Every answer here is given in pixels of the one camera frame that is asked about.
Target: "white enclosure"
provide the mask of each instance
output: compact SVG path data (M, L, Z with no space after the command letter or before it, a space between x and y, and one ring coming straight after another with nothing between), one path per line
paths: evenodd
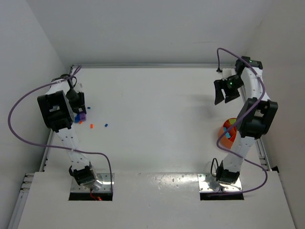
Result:
M215 63L245 54L271 0L27 0L65 64ZM234 62L229 55L223 62Z

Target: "orange bowl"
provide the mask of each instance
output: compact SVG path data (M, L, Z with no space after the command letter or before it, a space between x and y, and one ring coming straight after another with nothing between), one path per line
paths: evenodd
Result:
M218 131L218 137L220 137L224 133L224 127L228 129L235 122L236 122L236 118L229 118L227 121L225 121L223 126ZM224 147L231 149L233 142L236 138L236 127L234 127L232 130L230 130L229 133L230 133L231 137L227 138L226 136L223 136L222 139L220 140L220 142Z

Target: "blue block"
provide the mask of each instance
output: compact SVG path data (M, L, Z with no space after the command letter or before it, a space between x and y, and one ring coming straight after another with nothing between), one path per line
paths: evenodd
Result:
M74 122L75 122L75 123L79 123L80 120L81 120L80 114L77 114L77 115L75 116L75 118L74 118Z
M226 133L225 136L226 136L228 139L231 137L229 132Z

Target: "white wall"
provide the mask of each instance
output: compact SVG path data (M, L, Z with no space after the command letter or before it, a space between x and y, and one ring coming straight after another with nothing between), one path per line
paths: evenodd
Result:
M26 172L39 169L43 149L28 146L9 131L7 117L13 104L65 69L25 0L0 4L0 229L8 226ZM36 97L30 96L13 114L17 132L39 143L48 135Z
M214 63L219 46L245 54L270 1L27 0L67 65Z
M298 228L305 225L304 43L305 2L277 0L248 53L263 62L267 92L279 104L265 143Z

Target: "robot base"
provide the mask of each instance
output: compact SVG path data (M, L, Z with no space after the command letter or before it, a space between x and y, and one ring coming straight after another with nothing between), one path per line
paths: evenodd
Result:
M240 178L235 184L223 184L216 181L210 173L198 174L200 200L243 200L242 184ZM219 193L236 193L231 195L214 195Z
M95 188L92 191L94 197L100 197L103 201L112 201L110 173L97 173ZM114 174L112 174L112 186L114 185ZM95 200L90 196L90 189L79 186L75 179L72 180L69 200Z

